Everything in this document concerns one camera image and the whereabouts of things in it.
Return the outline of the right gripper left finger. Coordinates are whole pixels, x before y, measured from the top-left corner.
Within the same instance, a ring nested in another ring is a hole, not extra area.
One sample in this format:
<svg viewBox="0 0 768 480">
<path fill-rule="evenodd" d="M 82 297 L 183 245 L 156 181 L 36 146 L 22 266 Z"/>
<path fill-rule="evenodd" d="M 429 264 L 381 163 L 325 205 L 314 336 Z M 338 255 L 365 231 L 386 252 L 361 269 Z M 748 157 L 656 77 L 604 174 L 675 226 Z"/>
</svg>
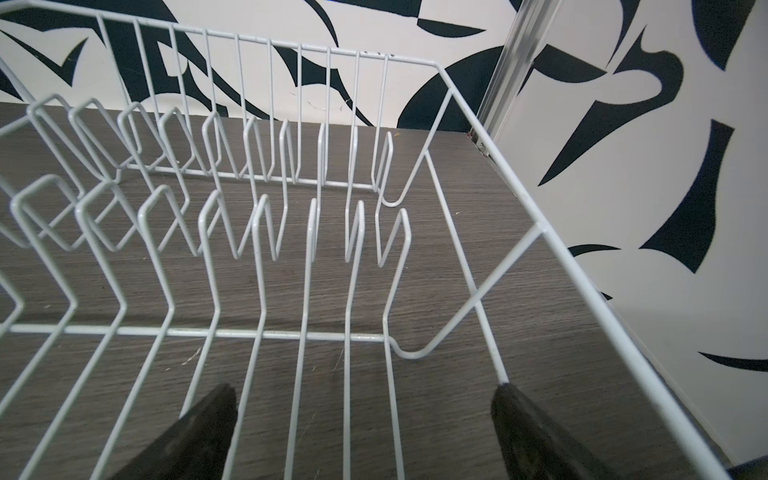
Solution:
<svg viewBox="0 0 768 480">
<path fill-rule="evenodd" d="M 113 477 L 220 479 L 237 419 L 236 390 L 221 383 Z"/>
</svg>

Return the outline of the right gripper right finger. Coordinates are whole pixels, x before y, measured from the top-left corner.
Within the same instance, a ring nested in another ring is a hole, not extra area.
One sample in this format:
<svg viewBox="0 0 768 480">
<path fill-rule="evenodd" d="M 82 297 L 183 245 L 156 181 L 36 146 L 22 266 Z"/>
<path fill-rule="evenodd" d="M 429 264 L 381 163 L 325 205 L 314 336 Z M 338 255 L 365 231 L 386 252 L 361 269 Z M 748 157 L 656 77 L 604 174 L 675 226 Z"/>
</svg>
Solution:
<svg viewBox="0 0 768 480">
<path fill-rule="evenodd" d="M 499 385 L 491 418 L 510 479 L 618 479 L 521 390 Z"/>
</svg>

